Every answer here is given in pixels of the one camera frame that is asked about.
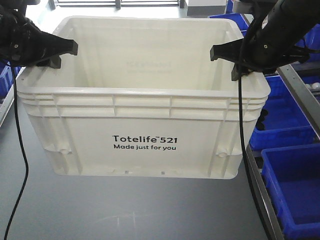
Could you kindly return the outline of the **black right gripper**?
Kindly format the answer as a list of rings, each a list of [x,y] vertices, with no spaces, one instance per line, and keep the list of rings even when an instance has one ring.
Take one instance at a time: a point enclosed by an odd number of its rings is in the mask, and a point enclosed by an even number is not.
[[[209,51],[210,60],[218,59],[235,63],[231,71],[231,81],[253,72],[274,72],[276,68],[294,63],[305,62],[310,58],[302,47],[295,44],[310,30],[310,18],[273,14],[268,22],[259,29],[243,50],[243,39],[213,45]]]

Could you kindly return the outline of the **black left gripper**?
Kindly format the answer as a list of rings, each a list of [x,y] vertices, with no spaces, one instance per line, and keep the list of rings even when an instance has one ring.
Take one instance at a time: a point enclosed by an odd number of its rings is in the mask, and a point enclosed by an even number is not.
[[[0,2],[0,61],[16,66],[61,68],[61,55],[78,55],[78,44],[41,31],[26,17],[28,5],[39,0],[2,0]]]

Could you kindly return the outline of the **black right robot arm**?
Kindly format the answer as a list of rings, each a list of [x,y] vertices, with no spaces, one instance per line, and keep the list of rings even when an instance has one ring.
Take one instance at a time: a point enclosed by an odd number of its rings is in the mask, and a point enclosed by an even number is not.
[[[318,0],[279,0],[275,4],[255,0],[253,21],[243,38],[210,49],[211,61],[234,63],[232,81],[251,72],[274,73],[291,63],[304,63],[317,53],[297,42],[320,22]]]

